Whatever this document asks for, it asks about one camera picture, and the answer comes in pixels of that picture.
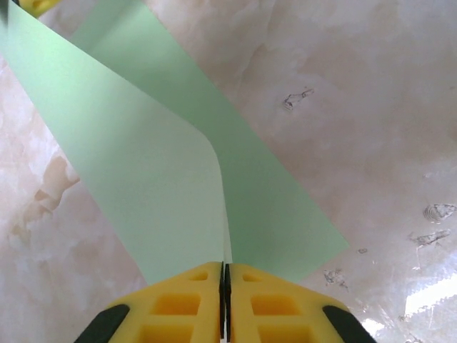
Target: white marble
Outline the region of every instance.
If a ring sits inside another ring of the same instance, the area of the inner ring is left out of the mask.
[[[93,3],[63,0],[42,20],[69,36]],[[380,343],[453,341],[457,215],[422,211],[457,202],[457,4],[146,3],[351,244],[303,284]],[[0,305],[14,304],[0,342],[70,342],[144,281],[0,65]],[[414,241],[436,232],[449,235]]]

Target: paper strip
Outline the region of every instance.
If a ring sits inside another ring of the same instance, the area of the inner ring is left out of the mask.
[[[72,41],[206,135],[233,260],[298,281],[347,243],[141,0],[100,0]]]
[[[224,258],[207,139],[18,6],[0,50],[148,283]]]

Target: green paper strip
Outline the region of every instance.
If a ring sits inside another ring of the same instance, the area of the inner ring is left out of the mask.
[[[141,0],[100,0],[72,41],[209,139],[221,165],[235,262],[298,281],[347,247]]]
[[[221,174],[202,134],[14,4],[0,42],[148,283],[222,261]]]

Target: black rubber edge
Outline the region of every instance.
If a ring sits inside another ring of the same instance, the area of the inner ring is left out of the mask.
[[[352,313],[336,306],[325,306],[322,310],[344,343],[376,343]]]
[[[97,314],[74,343],[109,343],[129,311],[125,304],[105,309]]]
[[[10,0],[0,0],[0,24],[6,26],[8,24],[8,6]]]
[[[219,330],[221,339],[224,339],[224,325],[226,322],[226,304],[224,301],[224,263],[221,263],[221,277],[219,279]]]
[[[224,294],[226,302],[226,326],[227,326],[227,342],[231,340],[231,279],[230,279],[230,264],[226,264],[224,277]]]

